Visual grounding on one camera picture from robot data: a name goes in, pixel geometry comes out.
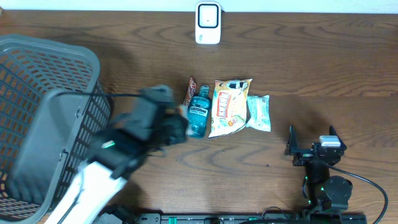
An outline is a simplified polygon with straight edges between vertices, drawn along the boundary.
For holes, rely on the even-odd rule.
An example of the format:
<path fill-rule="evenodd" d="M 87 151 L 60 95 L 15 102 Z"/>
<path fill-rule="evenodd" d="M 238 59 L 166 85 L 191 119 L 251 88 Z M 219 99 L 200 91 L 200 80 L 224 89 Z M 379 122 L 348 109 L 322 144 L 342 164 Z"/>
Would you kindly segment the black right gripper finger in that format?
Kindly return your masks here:
<path fill-rule="evenodd" d="M 337 132 L 333 126 L 329 127 L 329 136 L 331 137 L 331 143 L 330 143 L 331 147 L 338 147 L 342 151 L 345 151 L 347 149 L 346 144 L 339 137 L 339 135 L 337 134 Z"/>
<path fill-rule="evenodd" d="M 294 156 L 299 152 L 299 147 L 297 144 L 295 129 L 292 125 L 289 127 L 289 139 L 287 141 L 287 145 L 285 147 L 284 154 L 286 156 Z"/>

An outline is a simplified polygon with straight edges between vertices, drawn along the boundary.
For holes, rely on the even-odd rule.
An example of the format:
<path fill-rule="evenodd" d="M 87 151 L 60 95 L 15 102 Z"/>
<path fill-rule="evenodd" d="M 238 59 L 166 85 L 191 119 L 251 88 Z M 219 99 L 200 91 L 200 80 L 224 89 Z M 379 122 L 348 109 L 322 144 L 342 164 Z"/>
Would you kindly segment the orange red snack stick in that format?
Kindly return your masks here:
<path fill-rule="evenodd" d="M 192 98 L 195 95 L 196 89 L 197 89 L 197 83 L 194 80 L 194 78 L 191 78 L 190 81 L 189 81 L 189 84 L 188 84 L 188 88 L 187 88 L 187 92 L 186 92 L 186 95 L 185 95 L 185 99 L 183 101 L 183 105 L 184 106 L 189 107 L 189 105 L 190 105 L 190 103 L 192 101 Z"/>

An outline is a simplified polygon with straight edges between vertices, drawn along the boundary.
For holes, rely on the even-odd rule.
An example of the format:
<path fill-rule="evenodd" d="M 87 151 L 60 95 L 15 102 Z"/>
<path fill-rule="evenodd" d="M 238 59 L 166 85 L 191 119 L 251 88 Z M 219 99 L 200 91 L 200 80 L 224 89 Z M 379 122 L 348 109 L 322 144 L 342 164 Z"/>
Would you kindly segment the blue Listerine mouthwash bottle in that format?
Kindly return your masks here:
<path fill-rule="evenodd" d="M 203 138 L 206 133 L 206 124 L 211 110 L 211 99 L 209 97 L 210 87 L 202 85 L 188 107 L 190 137 Z"/>

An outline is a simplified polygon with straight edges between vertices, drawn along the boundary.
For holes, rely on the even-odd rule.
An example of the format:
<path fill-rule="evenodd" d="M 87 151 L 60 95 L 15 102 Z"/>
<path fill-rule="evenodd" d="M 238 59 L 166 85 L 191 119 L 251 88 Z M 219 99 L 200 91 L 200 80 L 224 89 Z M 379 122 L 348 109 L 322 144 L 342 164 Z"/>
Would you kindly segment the pale green tissue pack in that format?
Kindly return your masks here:
<path fill-rule="evenodd" d="M 271 119 L 269 115 L 269 95 L 248 96 L 247 103 L 250 118 L 246 127 L 254 128 L 259 131 L 271 131 Z"/>

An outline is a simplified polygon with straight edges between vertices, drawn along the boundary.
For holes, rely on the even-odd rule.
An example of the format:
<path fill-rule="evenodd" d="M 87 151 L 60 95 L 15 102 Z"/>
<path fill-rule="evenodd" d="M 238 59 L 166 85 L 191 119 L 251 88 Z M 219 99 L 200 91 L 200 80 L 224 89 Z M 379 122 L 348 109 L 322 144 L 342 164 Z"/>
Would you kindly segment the yellow snack bag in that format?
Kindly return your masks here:
<path fill-rule="evenodd" d="M 236 133 L 247 120 L 247 98 L 252 79 L 215 81 L 209 138 Z"/>

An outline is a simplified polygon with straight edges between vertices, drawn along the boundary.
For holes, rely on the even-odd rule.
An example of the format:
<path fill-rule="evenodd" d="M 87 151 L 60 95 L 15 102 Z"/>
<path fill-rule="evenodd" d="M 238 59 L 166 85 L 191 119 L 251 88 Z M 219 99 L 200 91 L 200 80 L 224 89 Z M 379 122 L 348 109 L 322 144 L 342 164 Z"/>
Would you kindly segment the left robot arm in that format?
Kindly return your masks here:
<path fill-rule="evenodd" d="M 187 140 L 188 119 L 169 86 L 143 88 L 132 97 L 132 110 L 92 137 L 86 159 L 47 223 L 93 223 L 149 156 Z"/>

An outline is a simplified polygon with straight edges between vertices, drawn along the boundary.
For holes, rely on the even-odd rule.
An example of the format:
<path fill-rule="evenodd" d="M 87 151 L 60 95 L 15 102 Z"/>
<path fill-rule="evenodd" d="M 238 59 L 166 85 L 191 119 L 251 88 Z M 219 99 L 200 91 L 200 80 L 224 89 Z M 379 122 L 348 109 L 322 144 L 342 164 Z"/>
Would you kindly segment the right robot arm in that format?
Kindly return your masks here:
<path fill-rule="evenodd" d="M 303 212 L 306 218 L 313 214 L 339 214 L 348 209 L 353 188 L 351 181 L 330 175 L 330 169 L 339 163 L 346 149 L 333 126 L 329 127 L 328 135 L 320 136 L 308 149 L 298 146 L 294 127 L 289 128 L 285 155 L 293 157 L 294 166 L 305 168 L 302 192 L 309 203 Z"/>

